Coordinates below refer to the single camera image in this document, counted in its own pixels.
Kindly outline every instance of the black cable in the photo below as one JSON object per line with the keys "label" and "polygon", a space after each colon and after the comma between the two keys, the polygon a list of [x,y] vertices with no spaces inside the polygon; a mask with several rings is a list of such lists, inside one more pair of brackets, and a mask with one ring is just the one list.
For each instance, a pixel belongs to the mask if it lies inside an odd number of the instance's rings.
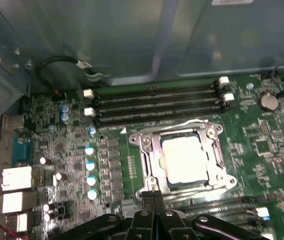
{"label": "black cable", "polygon": [[271,72],[271,74],[270,74],[271,79],[272,79],[274,82],[276,82],[276,83],[278,83],[278,84],[281,84],[281,85],[284,85],[284,82],[281,81],[281,79],[275,77],[275,74],[276,74],[276,71],[278,70],[278,68],[279,68],[280,66],[282,66],[283,64],[284,64],[284,59],[283,59],[282,61],[280,61],[280,62],[274,67],[274,69],[272,70],[272,72]]}
{"label": "black cable", "polygon": [[69,62],[69,63],[77,64],[79,61],[71,56],[53,56],[53,57],[47,58],[46,60],[39,63],[35,67],[35,77],[40,81],[40,83],[44,85],[45,87],[47,87],[48,89],[50,89],[52,92],[56,94],[60,94],[57,88],[54,87],[51,82],[49,82],[47,79],[45,79],[41,75],[41,71],[43,68],[45,68],[49,64],[56,63],[56,62]]}

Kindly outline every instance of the cpu socket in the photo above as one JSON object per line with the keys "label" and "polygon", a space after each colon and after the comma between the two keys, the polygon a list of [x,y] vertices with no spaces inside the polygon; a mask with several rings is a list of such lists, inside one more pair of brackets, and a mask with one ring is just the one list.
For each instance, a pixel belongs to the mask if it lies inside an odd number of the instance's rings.
{"label": "cpu socket", "polygon": [[188,188],[201,193],[233,188],[237,180],[227,174],[219,141],[222,132],[220,124],[192,119],[129,136],[129,142],[139,147],[143,171],[144,187],[136,197],[144,191],[172,195],[186,193]]}

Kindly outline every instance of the screw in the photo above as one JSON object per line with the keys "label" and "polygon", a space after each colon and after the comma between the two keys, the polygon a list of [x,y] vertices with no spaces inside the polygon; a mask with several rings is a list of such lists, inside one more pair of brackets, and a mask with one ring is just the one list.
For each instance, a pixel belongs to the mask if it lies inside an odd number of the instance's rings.
{"label": "screw", "polygon": [[249,83],[246,85],[246,88],[249,89],[249,90],[254,89],[253,83],[249,82]]}
{"label": "screw", "polygon": [[207,131],[206,131],[206,134],[209,136],[209,137],[214,137],[216,135],[216,131],[213,129],[213,128],[209,128]]}
{"label": "screw", "polygon": [[173,216],[173,212],[171,212],[171,211],[166,211],[166,212],[165,212],[165,215],[168,216],[168,217],[172,217],[172,216]]}
{"label": "screw", "polygon": [[14,69],[20,69],[20,64],[14,64],[12,67],[13,67]]}
{"label": "screw", "polygon": [[20,48],[16,48],[16,49],[14,49],[14,54],[16,54],[16,55],[20,55]]}
{"label": "screw", "polygon": [[149,215],[148,211],[141,211],[141,216],[147,216]]}
{"label": "screw", "polygon": [[151,142],[151,140],[150,140],[150,138],[148,138],[148,137],[144,137],[144,138],[142,139],[142,143],[143,143],[144,145],[148,145],[150,142]]}
{"label": "screw", "polygon": [[117,218],[115,216],[109,216],[108,219],[107,219],[108,222],[114,222],[116,220],[117,220]]}
{"label": "screw", "polygon": [[27,70],[32,70],[32,69],[33,69],[33,63],[32,63],[32,61],[31,61],[31,60],[28,60],[28,61],[25,63],[24,67],[25,67]]}
{"label": "screw", "polygon": [[207,217],[205,217],[205,216],[200,216],[198,219],[199,219],[199,221],[202,222],[202,223],[206,223],[206,222],[209,221],[209,219],[208,219]]}

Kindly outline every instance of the green circuit board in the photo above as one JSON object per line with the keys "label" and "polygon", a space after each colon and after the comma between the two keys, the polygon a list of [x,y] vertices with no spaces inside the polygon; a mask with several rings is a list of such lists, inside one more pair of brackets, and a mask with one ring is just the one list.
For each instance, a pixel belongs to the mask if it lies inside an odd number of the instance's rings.
{"label": "green circuit board", "polygon": [[[214,80],[179,80],[100,88],[94,92],[112,96],[149,88],[188,88],[210,84]],[[223,126],[219,141],[225,166],[227,172],[237,179],[237,185],[219,196],[219,201],[264,197],[264,200],[253,204],[256,207],[267,207],[269,211],[271,224],[264,226],[261,232],[272,234],[274,239],[284,239],[284,163],[280,161],[284,156],[284,98],[279,99],[277,110],[271,112],[262,111],[257,103],[261,93],[278,93],[282,87],[269,79],[261,80],[260,75],[229,76],[229,80],[236,107],[221,114],[199,116]],[[252,89],[248,89],[249,83],[253,85]],[[54,162],[54,165],[46,167],[48,178],[56,172],[68,175],[67,181],[58,186],[51,185],[49,181],[44,188],[38,189],[40,206],[47,202],[69,201],[72,209],[68,220],[43,222],[35,227],[36,236],[41,235],[43,238],[55,228],[65,232],[103,213],[123,215],[128,210],[139,209],[141,202],[135,193],[143,187],[143,171],[139,148],[129,143],[129,136],[150,126],[185,122],[181,115],[179,119],[96,127],[96,133],[89,134],[94,122],[83,116],[83,109],[88,104],[83,91],[67,92],[65,96],[65,99],[53,101],[51,95],[34,95],[24,102],[24,106],[31,112],[25,126],[33,131],[33,163],[39,165],[39,154],[46,154]],[[67,124],[60,119],[61,105],[69,107]],[[56,126],[55,132],[48,131],[50,125]],[[84,154],[87,146],[94,148],[94,155]],[[107,195],[104,185],[102,169],[105,158],[120,161],[122,188],[116,192],[119,195],[114,200]],[[94,170],[86,169],[88,162],[94,162]],[[88,186],[86,180],[89,176],[95,176],[98,183]],[[88,199],[90,189],[97,192],[94,201]],[[192,204],[200,205],[208,201],[210,199],[197,198],[192,200]],[[181,202],[168,207],[178,209],[188,204],[190,202]]]}

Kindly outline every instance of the motherboard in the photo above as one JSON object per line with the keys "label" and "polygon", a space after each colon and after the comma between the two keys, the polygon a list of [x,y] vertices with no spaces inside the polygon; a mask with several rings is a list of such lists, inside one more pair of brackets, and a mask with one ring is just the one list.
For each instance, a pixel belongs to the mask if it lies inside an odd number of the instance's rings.
{"label": "motherboard", "polygon": [[[24,98],[4,126],[18,132],[3,170],[7,227],[27,219],[18,232],[50,239],[105,213],[125,217],[143,191],[160,190],[189,219],[209,214],[282,240],[281,91],[254,74]],[[20,208],[5,207],[13,197]]]}

